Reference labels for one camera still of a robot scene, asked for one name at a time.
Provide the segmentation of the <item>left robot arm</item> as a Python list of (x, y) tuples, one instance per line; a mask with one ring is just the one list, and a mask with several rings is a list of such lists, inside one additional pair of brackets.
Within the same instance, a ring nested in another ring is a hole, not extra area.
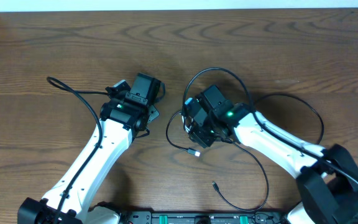
[(95, 130), (65, 175), (41, 200), (24, 200), (18, 223), (85, 223), (96, 192), (113, 164), (135, 138), (150, 134), (147, 127), (159, 116), (155, 104), (165, 96), (160, 80), (138, 73), (133, 85), (121, 80), (106, 87), (109, 101), (100, 113), (91, 111)]

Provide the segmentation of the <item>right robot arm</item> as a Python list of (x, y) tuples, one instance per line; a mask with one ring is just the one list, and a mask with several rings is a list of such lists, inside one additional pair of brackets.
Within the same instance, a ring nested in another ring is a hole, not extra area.
[(303, 141), (253, 106), (233, 104), (216, 85), (185, 98), (183, 110), (189, 137), (200, 146), (233, 140), (267, 156), (296, 180), (301, 201), (283, 216), (287, 223), (358, 222), (358, 166), (346, 148)]

